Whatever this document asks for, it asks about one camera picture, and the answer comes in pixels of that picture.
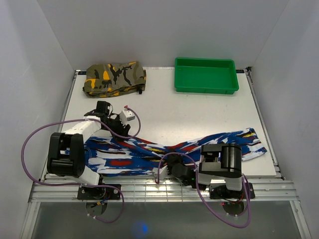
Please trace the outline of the blue white red patterned trousers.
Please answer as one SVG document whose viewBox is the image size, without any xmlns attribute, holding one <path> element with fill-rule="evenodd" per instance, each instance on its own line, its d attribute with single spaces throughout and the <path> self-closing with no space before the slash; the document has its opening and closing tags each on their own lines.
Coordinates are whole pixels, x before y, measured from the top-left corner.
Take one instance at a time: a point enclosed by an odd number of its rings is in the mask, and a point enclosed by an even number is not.
<svg viewBox="0 0 319 239">
<path fill-rule="evenodd" d="M 92 171 L 107 177 L 151 175 L 161 157 L 175 151 L 191 157 L 183 158 L 188 166 L 200 160 L 205 144 L 234 143 L 241 146 L 242 161 L 257 158 L 267 152 L 253 128 L 208 135 L 173 146 L 165 146 L 138 137 L 118 141 L 111 136 L 92 136 L 84 144 L 85 163 Z"/>
</svg>

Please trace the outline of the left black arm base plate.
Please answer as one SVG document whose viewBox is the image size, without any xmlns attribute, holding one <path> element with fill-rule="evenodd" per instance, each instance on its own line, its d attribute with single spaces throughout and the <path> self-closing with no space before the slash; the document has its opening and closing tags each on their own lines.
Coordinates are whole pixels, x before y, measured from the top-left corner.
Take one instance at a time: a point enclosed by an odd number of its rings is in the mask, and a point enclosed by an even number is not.
<svg viewBox="0 0 319 239">
<path fill-rule="evenodd" d="M 110 184 L 112 188 L 103 187 L 81 187 L 78 189 L 78 200 L 118 200 L 120 199 L 119 190 L 121 190 L 121 184 Z"/>
</svg>

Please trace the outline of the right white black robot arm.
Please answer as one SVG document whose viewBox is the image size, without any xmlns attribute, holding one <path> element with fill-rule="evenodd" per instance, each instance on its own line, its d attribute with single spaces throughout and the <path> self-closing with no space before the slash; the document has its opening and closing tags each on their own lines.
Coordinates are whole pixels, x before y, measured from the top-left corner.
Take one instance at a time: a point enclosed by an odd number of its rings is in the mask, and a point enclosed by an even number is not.
<svg viewBox="0 0 319 239">
<path fill-rule="evenodd" d="M 169 175 L 182 185 L 205 190 L 213 176 L 222 177 L 225 185 L 211 189 L 214 198 L 237 198 L 243 192 L 242 150 L 233 143 L 205 144 L 200 149 L 199 169 L 187 166 L 181 154 L 172 153 L 164 160 Z"/>
</svg>

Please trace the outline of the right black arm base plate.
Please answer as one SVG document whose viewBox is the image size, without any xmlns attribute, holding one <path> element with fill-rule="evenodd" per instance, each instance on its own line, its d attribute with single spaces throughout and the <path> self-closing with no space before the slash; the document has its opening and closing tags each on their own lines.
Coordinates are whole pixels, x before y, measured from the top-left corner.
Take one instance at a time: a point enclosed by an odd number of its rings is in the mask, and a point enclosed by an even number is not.
<svg viewBox="0 0 319 239">
<path fill-rule="evenodd" d="M 226 188 L 225 184 L 211 184 L 209 186 L 209 195 L 210 199 L 245 199 L 244 189 L 247 190 L 247 193 L 250 196 L 250 199 L 255 199 L 255 192 L 253 185 L 251 183 L 245 184 L 242 186 L 241 191 L 229 190 Z"/>
</svg>

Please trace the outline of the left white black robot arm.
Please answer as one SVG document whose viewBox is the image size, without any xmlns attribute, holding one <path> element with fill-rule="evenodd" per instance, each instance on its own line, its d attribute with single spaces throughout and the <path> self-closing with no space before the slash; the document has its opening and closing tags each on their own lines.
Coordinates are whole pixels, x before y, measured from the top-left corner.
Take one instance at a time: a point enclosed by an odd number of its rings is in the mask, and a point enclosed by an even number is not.
<svg viewBox="0 0 319 239">
<path fill-rule="evenodd" d="M 80 184 L 90 185 L 89 194 L 100 199 L 106 193 L 105 185 L 100 183 L 100 175 L 86 166 L 85 143 L 100 130 L 107 130 L 120 139 L 128 136 L 129 121 L 135 119 L 134 113 L 125 109 L 114 114 L 112 105 L 98 101 L 96 108 L 84 115 L 84 120 L 64 132 L 53 133 L 50 137 L 47 171 L 60 177 L 73 177 Z"/>
</svg>

